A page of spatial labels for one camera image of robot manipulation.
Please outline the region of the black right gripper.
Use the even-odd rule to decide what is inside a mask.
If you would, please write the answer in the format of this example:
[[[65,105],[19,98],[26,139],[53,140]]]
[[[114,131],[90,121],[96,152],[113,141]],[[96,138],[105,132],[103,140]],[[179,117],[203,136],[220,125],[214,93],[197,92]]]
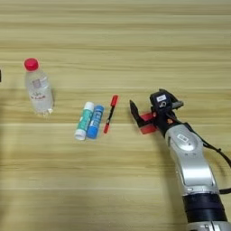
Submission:
[[[151,125],[153,121],[153,124],[159,129],[162,135],[165,135],[171,127],[180,124],[173,110],[182,107],[183,102],[177,101],[177,98],[166,89],[160,88],[159,93],[158,102],[160,104],[152,106],[152,113],[140,115],[134,101],[130,100],[129,104],[131,114],[139,128]]]

